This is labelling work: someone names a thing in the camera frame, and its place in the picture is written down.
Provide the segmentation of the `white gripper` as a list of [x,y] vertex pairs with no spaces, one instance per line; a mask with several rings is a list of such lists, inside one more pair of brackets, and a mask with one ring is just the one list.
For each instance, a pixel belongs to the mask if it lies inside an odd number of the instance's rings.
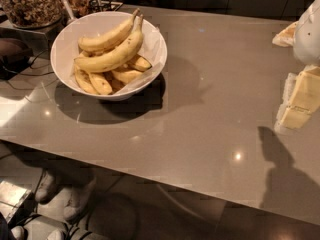
[[272,43],[293,45],[294,56],[307,65],[299,74],[289,73],[285,81],[274,129],[288,133],[302,128],[320,107],[320,0],[314,0],[298,22],[276,34]]

